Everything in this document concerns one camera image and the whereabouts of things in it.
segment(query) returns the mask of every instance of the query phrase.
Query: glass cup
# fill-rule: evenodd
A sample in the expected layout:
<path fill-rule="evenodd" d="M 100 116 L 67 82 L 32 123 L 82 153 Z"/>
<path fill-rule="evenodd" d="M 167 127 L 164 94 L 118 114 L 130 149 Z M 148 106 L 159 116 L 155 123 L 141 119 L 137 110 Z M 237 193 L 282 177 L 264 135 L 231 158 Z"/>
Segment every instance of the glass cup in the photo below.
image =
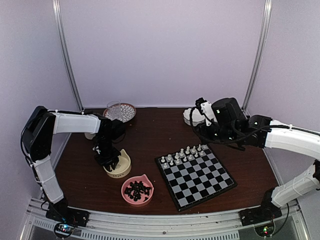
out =
<path fill-rule="evenodd" d="M 121 102 L 111 101 L 107 104 L 108 115 L 111 120 L 118 119 L 121 120 Z"/>

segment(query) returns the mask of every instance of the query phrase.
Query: wooden table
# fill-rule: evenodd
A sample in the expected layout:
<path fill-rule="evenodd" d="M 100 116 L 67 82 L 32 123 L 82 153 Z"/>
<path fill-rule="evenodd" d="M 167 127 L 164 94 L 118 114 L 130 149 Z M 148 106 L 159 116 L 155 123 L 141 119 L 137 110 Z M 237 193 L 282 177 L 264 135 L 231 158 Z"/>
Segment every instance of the wooden table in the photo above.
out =
<path fill-rule="evenodd" d="M 264 192 L 277 186 L 272 169 L 262 151 L 247 147 L 245 152 L 223 145 L 211 147 L 238 186 L 188 210 L 178 212 L 169 194 L 155 157 L 177 152 L 200 143 L 183 120 L 182 108 L 138 108 L 126 123 L 125 139 L 115 145 L 125 149 L 132 170 L 124 178 L 113 179 L 94 160 L 93 142 L 83 133 L 72 134 L 56 168 L 58 182 L 72 207 L 119 214 L 175 215 L 212 213 L 259 205 Z M 128 205 L 121 196 L 123 182 L 146 174 L 154 186 L 152 201 L 144 207 Z"/>

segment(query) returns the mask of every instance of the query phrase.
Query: pink cat-shaped bowl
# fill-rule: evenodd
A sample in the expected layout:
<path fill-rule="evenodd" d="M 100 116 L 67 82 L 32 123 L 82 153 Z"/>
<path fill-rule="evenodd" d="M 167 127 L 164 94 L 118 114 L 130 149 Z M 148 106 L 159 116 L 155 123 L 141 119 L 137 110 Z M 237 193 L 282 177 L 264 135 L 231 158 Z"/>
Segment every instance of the pink cat-shaped bowl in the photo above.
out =
<path fill-rule="evenodd" d="M 141 199 L 139 199 L 138 201 L 134 201 L 127 194 L 125 194 L 126 188 L 130 188 L 130 183 L 131 182 L 134 183 L 135 181 L 137 181 L 138 183 L 140 181 L 142 181 L 142 183 L 145 187 L 151 187 L 149 196 L 144 193 L 141 193 Z M 143 206 L 147 205 L 148 203 L 150 203 L 150 201 L 154 195 L 154 186 L 152 185 L 152 183 L 148 179 L 147 175 L 145 175 L 145 174 L 143 174 L 142 176 L 133 176 L 124 182 L 124 184 L 121 187 L 121 194 L 122 194 L 123 199 L 131 206 L 143 207 Z"/>

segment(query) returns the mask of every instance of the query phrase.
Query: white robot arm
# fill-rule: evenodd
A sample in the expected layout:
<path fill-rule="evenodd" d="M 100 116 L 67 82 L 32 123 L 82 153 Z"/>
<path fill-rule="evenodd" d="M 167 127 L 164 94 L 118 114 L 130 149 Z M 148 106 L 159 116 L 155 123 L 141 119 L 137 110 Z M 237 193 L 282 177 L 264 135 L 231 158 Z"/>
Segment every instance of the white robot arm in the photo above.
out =
<path fill-rule="evenodd" d="M 315 162 L 306 171 L 284 185 L 268 190 L 256 211 L 246 209 L 240 212 L 242 225 L 261 222 L 261 219 L 280 217 L 280 207 L 306 193 L 320 189 L 320 132 L 310 131 L 292 124 L 284 124 L 270 117 L 245 116 L 234 98 L 223 98 L 210 103 L 203 98 L 196 101 L 196 107 L 205 116 L 206 121 L 198 124 L 193 131 L 203 143 L 237 144 L 259 148 L 278 148 L 304 154 L 315 158 Z M 192 110 L 189 121 L 192 123 Z"/>
<path fill-rule="evenodd" d="M 125 125 L 119 120 L 107 119 L 99 114 L 83 112 L 50 111 L 38 106 L 21 133 L 21 149 L 32 168 L 35 179 L 49 202 L 47 218 L 85 227 L 89 213 L 68 208 L 51 163 L 51 144 L 54 134 L 95 134 L 97 152 L 95 160 L 106 169 L 115 169 L 121 153 L 112 146 L 112 140 L 125 133 Z"/>

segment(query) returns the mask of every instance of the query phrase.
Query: black and white chessboard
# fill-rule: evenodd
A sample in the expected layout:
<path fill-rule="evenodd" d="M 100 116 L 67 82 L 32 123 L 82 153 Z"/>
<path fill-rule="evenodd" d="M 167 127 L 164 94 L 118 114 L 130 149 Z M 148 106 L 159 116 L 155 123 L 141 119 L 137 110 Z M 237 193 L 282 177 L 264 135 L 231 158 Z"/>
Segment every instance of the black and white chessboard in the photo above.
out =
<path fill-rule="evenodd" d="M 164 163 L 162 157 L 155 158 L 179 212 L 237 186 L 236 181 L 215 157 L 210 147 L 201 145 L 201 150 L 202 155 L 200 155 L 201 151 L 197 150 L 196 156 L 196 153 L 191 151 L 186 154 L 186 149 L 184 149 L 183 155 L 179 155 L 179 161 L 175 159 L 175 152 L 171 153 L 171 160 L 165 156 Z"/>

